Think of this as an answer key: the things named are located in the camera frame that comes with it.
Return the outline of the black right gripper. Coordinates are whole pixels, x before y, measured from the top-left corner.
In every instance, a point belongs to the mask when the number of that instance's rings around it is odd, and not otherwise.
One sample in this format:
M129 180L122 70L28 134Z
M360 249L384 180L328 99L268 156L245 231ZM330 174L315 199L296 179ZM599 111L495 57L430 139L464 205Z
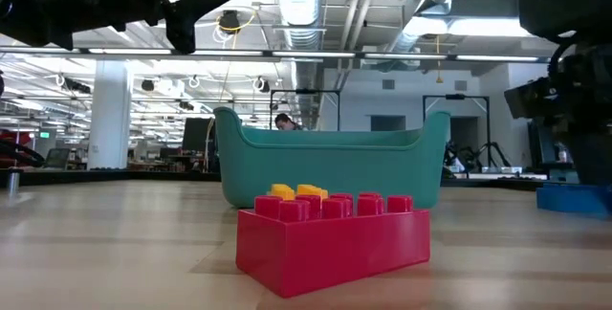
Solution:
M612 185L612 41L565 41L554 53L558 105L554 131L573 133L567 147L579 182Z

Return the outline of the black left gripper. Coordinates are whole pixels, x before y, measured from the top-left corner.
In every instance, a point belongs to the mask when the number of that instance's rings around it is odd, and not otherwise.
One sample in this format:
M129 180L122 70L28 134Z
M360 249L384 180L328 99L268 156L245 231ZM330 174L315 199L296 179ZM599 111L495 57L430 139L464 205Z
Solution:
M195 23L229 0L0 0L0 34L33 47L74 48L74 34L135 21L165 19L166 37L181 54L196 50Z

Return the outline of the blue plastic building block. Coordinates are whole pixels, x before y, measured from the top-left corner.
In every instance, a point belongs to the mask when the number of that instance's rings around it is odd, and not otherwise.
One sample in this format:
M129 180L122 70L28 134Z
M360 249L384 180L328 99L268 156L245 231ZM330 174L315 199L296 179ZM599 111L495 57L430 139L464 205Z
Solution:
M612 216L612 187L546 184L535 194L541 210Z

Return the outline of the dark office desk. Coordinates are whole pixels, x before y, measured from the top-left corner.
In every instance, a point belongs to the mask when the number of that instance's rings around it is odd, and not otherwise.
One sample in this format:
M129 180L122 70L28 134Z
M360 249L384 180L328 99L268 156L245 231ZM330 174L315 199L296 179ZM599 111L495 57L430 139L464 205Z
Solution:
M549 181L574 184L579 182L578 174L572 163L542 163L540 168L546 172Z

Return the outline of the black upright panel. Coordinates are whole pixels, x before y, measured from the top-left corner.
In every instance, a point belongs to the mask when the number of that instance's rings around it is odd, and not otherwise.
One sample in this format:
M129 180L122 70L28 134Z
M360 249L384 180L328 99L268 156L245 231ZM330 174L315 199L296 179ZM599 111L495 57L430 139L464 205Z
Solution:
M550 129L534 121L528 122L527 127L532 166L541 167L542 164L553 162L556 153Z

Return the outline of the white pillar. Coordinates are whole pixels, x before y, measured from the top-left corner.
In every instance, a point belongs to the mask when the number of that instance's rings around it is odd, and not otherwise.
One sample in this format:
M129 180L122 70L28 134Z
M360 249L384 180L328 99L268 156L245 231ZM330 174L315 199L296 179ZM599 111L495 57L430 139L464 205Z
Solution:
M89 169L127 167L133 75L125 61L98 60L88 146Z

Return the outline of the black monitor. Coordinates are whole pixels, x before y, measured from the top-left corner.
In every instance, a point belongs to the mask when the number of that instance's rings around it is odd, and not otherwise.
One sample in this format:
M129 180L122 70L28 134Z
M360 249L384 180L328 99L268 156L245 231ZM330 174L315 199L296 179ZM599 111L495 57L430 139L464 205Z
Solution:
M204 151L215 140L214 119L188 118L182 141L182 150Z

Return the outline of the long LED light bar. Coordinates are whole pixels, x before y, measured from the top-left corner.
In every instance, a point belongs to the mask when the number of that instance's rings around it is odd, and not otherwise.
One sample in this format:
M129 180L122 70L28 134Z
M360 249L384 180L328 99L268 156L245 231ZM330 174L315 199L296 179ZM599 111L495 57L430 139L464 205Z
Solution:
M131 49L131 48L77 48L68 51L52 47L0 46L0 54L37 55L53 57L81 58L140 58L140 59L364 59L364 60L435 60L460 62L509 62L509 63L547 63L545 56L524 55L455 55L455 54L391 54L365 52L325 52L325 51L276 51L276 50L238 50L238 49L201 49L192 54L181 54L170 49Z

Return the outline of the person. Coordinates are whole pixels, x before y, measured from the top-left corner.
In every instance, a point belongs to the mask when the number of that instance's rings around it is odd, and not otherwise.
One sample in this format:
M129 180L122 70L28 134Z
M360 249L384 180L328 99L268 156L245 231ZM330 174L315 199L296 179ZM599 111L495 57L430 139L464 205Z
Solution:
M294 131L302 130L303 127L294 122L287 114L281 113L274 118L274 124L278 130Z

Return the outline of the grey laptop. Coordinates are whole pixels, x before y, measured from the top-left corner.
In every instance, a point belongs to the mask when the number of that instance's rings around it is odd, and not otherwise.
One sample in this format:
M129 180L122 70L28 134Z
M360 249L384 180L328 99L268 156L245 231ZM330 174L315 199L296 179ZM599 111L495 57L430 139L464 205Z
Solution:
M70 148L51 148L48 151L47 158L45 159L44 167L53 169L66 169L71 149Z

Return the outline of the yellow plastic building block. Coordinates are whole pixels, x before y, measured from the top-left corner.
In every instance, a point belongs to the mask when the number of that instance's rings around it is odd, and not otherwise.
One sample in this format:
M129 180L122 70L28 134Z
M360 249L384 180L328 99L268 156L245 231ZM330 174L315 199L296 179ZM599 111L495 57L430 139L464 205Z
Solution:
M300 184L293 189L285 184L272 184L268 195L280 197L283 200L295 200L298 195L317 195L321 199L328 197L328 191L313 185Z

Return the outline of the teal plastic bin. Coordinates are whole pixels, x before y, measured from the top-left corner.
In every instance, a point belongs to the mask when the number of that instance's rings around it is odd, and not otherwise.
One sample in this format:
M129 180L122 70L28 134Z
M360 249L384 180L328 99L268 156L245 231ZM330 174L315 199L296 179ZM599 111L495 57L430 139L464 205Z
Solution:
M278 131L243 125L214 111L222 189L236 208L253 206L274 184L331 193L409 195L418 209L438 201L450 115L434 112L405 131Z

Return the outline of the red plastic building block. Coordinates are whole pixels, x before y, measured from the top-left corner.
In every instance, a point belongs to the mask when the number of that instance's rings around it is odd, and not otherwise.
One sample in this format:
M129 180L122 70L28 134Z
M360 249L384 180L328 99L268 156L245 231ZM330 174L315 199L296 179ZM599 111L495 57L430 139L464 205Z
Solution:
M429 259L429 212L405 195L258 196L237 215L237 268L282 298Z

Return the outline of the wide silver ceiling duct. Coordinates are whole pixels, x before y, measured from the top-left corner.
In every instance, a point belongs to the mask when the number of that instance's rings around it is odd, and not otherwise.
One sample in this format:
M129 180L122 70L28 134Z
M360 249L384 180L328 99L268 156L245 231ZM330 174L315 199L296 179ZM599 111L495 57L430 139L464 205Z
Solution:
M322 0L278 0L284 25L286 49L290 51L319 51L323 32L316 28L321 23ZM291 61L292 86L296 90L314 90L320 87L320 67L313 61ZM302 126L317 125L320 95L296 95L296 107Z

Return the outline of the dark wall window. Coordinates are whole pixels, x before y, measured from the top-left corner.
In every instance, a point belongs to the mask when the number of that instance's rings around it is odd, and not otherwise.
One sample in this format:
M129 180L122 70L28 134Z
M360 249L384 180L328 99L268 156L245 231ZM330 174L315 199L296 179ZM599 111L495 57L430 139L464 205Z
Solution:
M403 131L406 129L405 116L371 116L371 131Z

